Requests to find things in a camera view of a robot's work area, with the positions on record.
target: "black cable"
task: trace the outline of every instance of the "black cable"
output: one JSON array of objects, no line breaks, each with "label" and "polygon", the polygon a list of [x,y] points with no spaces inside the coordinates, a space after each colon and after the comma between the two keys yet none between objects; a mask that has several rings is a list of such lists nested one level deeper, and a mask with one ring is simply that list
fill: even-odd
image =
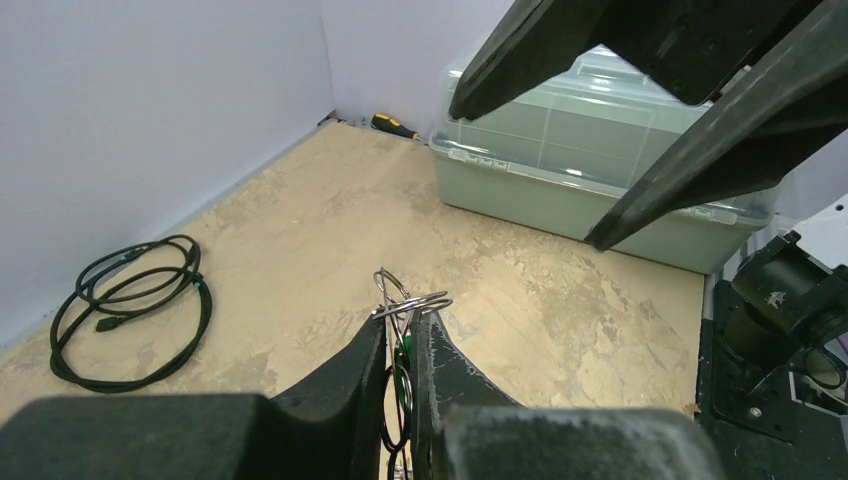
[{"label": "black cable", "polygon": [[[836,370],[836,374],[839,376],[838,377],[839,380],[836,384],[822,382],[821,380],[816,378],[812,373],[810,373],[809,369],[807,369],[807,357],[810,355],[810,352],[814,352],[814,351],[819,352],[821,354],[821,356],[824,357],[825,360],[827,360],[828,363],[830,363],[831,366],[833,366],[833,369]],[[829,352],[824,347],[811,348],[811,349],[807,350],[807,352],[804,354],[804,357],[801,360],[801,363],[804,365],[803,368],[792,366],[792,367],[789,367],[789,371],[804,375],[805,377],[812,380],[813,383],[815,383],[819,387],[824,388],[826,390],[835,390],[835,389],[839,388],[843,383],[845,383],[845,380],[848,377],[848,373],[845,371],[846,370],[845,365],[841,365],[842,361],[839,360],[839,357],[832,354],[831,352]]]},{"label": "black cable", "polygon": [[[187,242],[190,247],[186,249],[185,246],[178,243],[178,240]],[[99,297],[95,296],[95,287],[101,280],[108,278],[110,273],[129,264],[145,253],[161,247],[170,247],[179,250],[185,259],[183,265],[180,267],[167,266],[145,270],[109,288]],[[189,358],[191,358],[191,355],[197,349],[197,345],[200,343],[200,339],[203,337],[203,333],[209,326],[209,320],[212,317],[212,293],[209,291],[209,286],[203,279],[203,275],[198,272],[199,268],[200,245],[193,238],[187,235],[172,235],[157,242],[140,243],[138,245],[133,245],[131,247],[118,250],[117,252],[110,253],[109,255],[96,260],[79,274],[76,283],[74,284],[74,292],[71,293],[67,300],[65,300],[65,303],[59,307],[59,311],[56,312],[56,316],[53,318],[53,324],[50,326],[50,370],[53,371],[53,374],[63,380],[75,383],[83,388],[98,393],[124,393],[138,390],[139,388],[146,387],[151,383],[158,382],[179,370],[179,368],[182,367]],[[172,272],[173,275],[159,285],[140,293],[120,297],[115,296],[115,294],[121,290],[142,279],[152,275],[168,272]],[[174,289],[171,293],[146,307],[133,310],[118,310],[113,308],[116,304],[120,304],[122,302],[153,295],[165,288],[168,288],[168,286],[173,285],[175,282],[176,285],[173,287]],[[111,315],[110,317],[106,317],[98,321],[95,330],[98,332],[113,330],[130,320],[141,317],[142,315],[148,314],[164,306],[176,298],[177,295],[181,294],[189,285],[194,285],[197,289],[198,295],[200,296],[200,321],[197,324],[197,332],[195,333],[194,338],[192,338],[182,351],[150,375],[140,380],[128,381],[107,381],[83,378],[74,373],[73,369],[62,356],[62,350],[71,339],[71,335],[74,334],[77,328],[79,328],[79,326],[82,325],[82,323],[92,313],[101,312]],[[68,308],[77,299],[87,303],[88,306],[73,320],[73,322],[71,322],[60,337],[59,325],[62,323],[62,319]]]}]

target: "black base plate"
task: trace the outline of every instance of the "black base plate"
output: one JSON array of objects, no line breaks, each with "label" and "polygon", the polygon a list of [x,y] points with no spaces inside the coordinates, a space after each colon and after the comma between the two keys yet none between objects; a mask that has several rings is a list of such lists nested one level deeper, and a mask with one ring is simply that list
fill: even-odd
[{"label": "black base plate", "polygon": [[[713,440],[724,471],[730,478],[763,479],[848,479],[848,446],[843,429],[848,417],[836,417],[800,403],[790,403],[795,430],[788,432],[791,443],[723,419],[715,411],[713,375],[726,375],[716,368],[714,335],[730,317],[733,307],[742,301],[729,282],[719,282],[714,294],[715,319],[701,326],[701,352],[698,361],[697,400],[701,409],[696,421]],[[780,388],[779,394],[787,394]]]}]

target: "white plastic part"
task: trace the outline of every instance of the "white plastic part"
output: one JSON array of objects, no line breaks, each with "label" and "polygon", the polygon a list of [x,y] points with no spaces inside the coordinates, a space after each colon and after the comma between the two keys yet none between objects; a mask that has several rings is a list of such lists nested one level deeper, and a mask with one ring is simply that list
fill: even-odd
[{"label": "white plastic part", "polygon": [[798,246],[831,270],[848,265],[848,194],[792,228]]}]

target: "screwdriver handle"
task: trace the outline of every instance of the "screwdriver handle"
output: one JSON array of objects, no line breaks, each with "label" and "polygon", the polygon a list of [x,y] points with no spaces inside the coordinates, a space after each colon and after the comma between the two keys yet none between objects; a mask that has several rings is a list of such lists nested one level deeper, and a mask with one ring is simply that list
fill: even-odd
[{"label": "screwdriver handle", "polygon": [[383,132],[418,140],[418,132],[413,132],[412,130],[404,127],[400,124],[400,122],[384,113],[378,113],[371,117],[371,125],[377,130],[381,130]]}]

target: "table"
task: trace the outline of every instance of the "table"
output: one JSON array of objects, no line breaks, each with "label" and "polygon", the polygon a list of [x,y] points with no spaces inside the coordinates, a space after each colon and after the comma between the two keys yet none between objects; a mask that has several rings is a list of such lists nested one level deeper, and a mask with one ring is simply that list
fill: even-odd
[{"label": "table", "polygon": [[[203,248],[212,322],[180,371],[138,394],[285,390],[352,338],[385,266],[413,294],[448,290],[453,341],[525,405],[694,401],[703,276],[446,206],[411,141],[327,125],[182,232]],[[145,255],[113,281],[175,260]],[[189,292],[111,332],[93,316],[66,358],[83,376],[144,376],[188,342],[198,312]],[[88,394],[50,372],[47,328],[0,357],[0,421],[38,397]]]}]

